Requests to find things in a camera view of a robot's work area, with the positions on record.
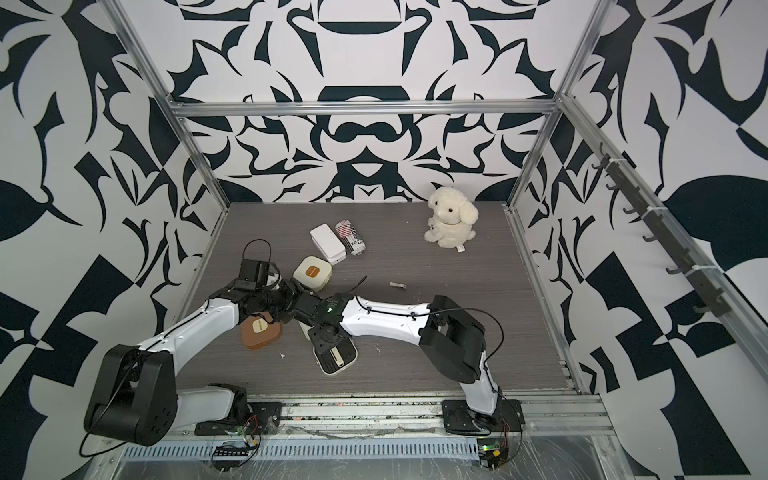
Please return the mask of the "brown nail clipper case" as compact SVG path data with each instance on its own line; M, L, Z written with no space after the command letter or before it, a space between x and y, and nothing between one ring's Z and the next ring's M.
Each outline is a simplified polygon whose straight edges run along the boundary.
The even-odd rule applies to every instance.
M262 317L249 317L240 324L242 344L249 350L257 350L277 341L282 335L280 323L268 323Z

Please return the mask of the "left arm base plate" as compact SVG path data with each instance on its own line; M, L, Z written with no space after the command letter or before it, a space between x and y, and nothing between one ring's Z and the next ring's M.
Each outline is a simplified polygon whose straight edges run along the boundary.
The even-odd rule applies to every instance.
M217 435L269 435L277 432L281 424L284 404L279 401L249 402L245 409L231 412L218 421L198 423L194 435L210 437Z

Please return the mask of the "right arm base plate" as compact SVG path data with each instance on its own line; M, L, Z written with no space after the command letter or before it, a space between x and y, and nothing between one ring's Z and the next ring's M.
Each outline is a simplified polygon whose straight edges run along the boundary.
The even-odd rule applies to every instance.
M500 398L493 414L471 410L465 400L441 402L443 426L447 433L463 436L487 436L494 433L522 432L526 421L518 400Z

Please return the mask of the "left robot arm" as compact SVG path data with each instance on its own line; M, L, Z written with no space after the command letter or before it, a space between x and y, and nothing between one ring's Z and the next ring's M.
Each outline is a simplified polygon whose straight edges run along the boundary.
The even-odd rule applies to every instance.
M180 390L176 377L213 340L251 316L289 319L307 288L271 262L244 260L239 275L176 325L102 360L83 421L87 435L152 446L170 431L201 423L240 427L249 416L237 386Z

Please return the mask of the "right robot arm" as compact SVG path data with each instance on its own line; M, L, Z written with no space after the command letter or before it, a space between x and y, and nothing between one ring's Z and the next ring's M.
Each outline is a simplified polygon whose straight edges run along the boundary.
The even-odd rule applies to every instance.
M305 326L321 370L335 375L357 359L355 337L381 337L418 346L446 378L458 383L468 409L496 414L500 393L487 367L485 329L445 296L430 303L375 302L352 294L327 299L304 294L291 311Z

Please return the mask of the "cream nail clipper case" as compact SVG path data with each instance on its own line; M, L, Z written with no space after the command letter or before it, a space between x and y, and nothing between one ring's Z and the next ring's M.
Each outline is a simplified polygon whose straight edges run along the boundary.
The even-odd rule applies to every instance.
M329 262L316 256L307 256L294 270L292 278L318 293L330 282L332 273L332 265Z

